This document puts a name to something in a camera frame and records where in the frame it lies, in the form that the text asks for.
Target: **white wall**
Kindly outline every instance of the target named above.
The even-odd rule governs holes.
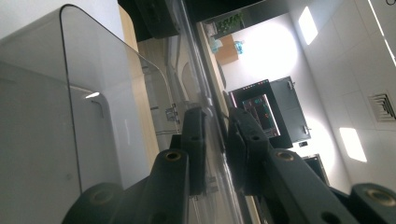
[[[319,153],[330,184],[348,192],[347,171],[289,14],[234,33],[233,39],[245,40],[244,53],[239,55],[238,61],[222,66],[227,91],[263,79],[273,81],[291,76],[296,82],[295,89],[305,119],[312,129],[308,146],[295,144],[293,150],[301,156]]]
[[[396,105],[396,68],[369,1],[337,1],[338,7],[327,7],[331,1],[289,2],[298,34],[298,19],[305,6],[310,7],[317,24],[318,36],[309,46],[300,39],[352,183],[374,182],[396,190],[396,123],[377,122],[367,99],[387,91]],[[395,51],[395,6],[371,2]],[[328,19],[322,21],[319,14]],[[339,128],[356,129],[367,162],[348,157]]]
[[[0,39],[65,4],[85,10],[110,32],[123,39],[117,0],[0,0]]]

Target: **ceiling vent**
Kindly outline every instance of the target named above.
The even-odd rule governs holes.
[[[395,110],[386,93],[379,93],[368,98],[378,122],[396,121]]]

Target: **transparent plastic shield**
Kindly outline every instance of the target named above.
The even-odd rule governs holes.
[[[173,134],[180,133],[180,115],[170,94],[164,73],[153,63],[140,58],[148,94],[149,108],[160,151],[169,148]]]
[[[222,153],[224,145],[212,102],[213,95],[208,87],[203,59],[192,34],[184,1],[169,2],[180,27],[180,35],[165,40],[168,49],[165,53],[166,77],[180,115],[180,127],[187,109],[200,106],[206,113],[206,190],[204,194],[190,198],[190,223],[244,223],[239,200],[245,199],[238,199],[233,190]]]
[[[73,6],[2,39],[1,222],[61,223],[85,189],[126,189],[148,176],[167,144],[152,119],[177,130],[150,110],[148,95],[172,107],[166,92],[146,88],[156,77],[154,65]]]
[[[0,42],[2,223],[60,223],[80,194],[59,13]]]

